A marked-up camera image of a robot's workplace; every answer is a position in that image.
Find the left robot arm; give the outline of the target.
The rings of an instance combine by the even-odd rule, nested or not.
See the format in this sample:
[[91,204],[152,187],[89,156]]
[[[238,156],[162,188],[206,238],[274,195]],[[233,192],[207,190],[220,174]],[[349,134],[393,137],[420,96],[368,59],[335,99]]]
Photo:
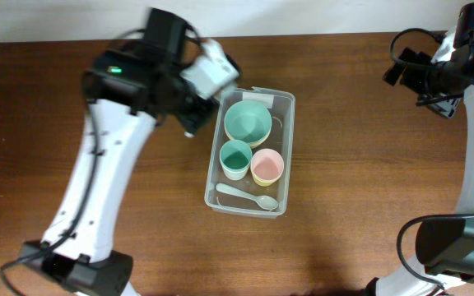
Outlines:
[[194,136],[231,94],[240,70],[183,18],[151,9],[81,79],[82,143],[63,201],[19,262],[77,295],[132,295],[133,259],[113,248],[128,181],[149,136],[169,115]]

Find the yellow bowl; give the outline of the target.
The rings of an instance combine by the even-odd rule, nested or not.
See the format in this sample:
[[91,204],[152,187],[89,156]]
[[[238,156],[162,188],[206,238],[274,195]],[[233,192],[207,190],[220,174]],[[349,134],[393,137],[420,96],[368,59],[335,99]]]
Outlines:
[[[235,138],[234,138],[233,136],[231,136],[228,132],[225,132],[225,134],[228,136],[228,138],[229,138],[230,140],[234,140],[234,139],[235,139]],[[250,143],[249,143],[249,146],[250,146],[252,149],[254,149],[254,148],[260,146],[263,142],[265,142],[265,140],[268,139],[269,136],[270,136],[270,132],[269,132],[267,135],[263,136],[261,139],[259,139],[259,140],[257,140],[257,141],[254,141],[254,142],[250,142]]]

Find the pink cup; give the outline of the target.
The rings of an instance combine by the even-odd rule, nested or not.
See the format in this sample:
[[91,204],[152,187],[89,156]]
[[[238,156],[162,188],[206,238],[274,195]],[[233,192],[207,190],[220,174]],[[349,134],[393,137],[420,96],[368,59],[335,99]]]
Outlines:
[[285,161],[280,153],[273,149],[258,150],[251,160],[251,171],[253,170],[260,178],[273,179],[278,174],[282,175]]

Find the yellow cup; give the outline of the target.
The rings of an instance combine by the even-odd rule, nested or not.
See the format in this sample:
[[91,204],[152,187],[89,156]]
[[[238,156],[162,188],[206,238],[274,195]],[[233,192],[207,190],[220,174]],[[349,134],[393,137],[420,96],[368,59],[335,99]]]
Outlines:
[[273,179],[263,179],[263,178],[260,178],[253,170],[251,171],[251,173],[252,173],[254,182],[261,187],[269,187],[281,177],[281,175],[278,174]]

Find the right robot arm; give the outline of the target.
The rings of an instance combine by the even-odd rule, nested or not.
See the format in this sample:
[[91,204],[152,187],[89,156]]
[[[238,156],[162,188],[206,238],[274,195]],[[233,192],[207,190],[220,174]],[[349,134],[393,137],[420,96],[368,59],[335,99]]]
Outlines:
[[392,274],[371,280],[365,295],[445,295],[474,284],[474,2],[463,6],[458,23],[444,35],[426,33],[439,49],[434,56],[405,48],[383,80],[418,95],[416,106],[452,118],[460,104],[467,116],[462,189],[454,213],[425,215],[406,222],[396,241],[402,263]]

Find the green cup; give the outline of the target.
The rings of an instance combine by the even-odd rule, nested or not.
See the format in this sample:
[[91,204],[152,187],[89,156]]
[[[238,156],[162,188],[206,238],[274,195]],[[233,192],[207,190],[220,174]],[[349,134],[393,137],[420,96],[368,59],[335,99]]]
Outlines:
[[221,165],[229,171],[241,171],[249,167],[253,153],[244,141],[227,141],[220,149]]

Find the cream white cup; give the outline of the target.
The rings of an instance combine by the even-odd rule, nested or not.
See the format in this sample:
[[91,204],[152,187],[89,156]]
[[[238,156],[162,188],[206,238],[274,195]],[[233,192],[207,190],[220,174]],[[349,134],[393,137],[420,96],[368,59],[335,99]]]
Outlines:
[[241,157],[230,157],[221,161],[224,175],[232,181],[238,181],[246,175],[250,161]]

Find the white plastic spoon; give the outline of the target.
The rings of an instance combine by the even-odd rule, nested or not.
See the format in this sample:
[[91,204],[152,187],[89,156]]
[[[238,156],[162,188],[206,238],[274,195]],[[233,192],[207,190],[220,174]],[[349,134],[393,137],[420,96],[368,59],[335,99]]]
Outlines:
[[276,199],[270,196],[254,196],[250,193],[243,192],[235,187],[231,187],[224,183],[218,183],[216,190],[220,193],[231,195],[234,197],[244,198],[246,200],[254,201],[263,210],[275,210],[279,203]]

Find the green bowl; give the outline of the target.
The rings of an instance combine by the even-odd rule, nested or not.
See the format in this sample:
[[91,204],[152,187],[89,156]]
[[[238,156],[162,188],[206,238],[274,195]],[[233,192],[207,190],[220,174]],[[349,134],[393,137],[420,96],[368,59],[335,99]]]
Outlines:
[[242,100],[231,105],[225,113],[224,129],[231,140],[248,144],[260,142],[272,130],[272,115],[264,104]]

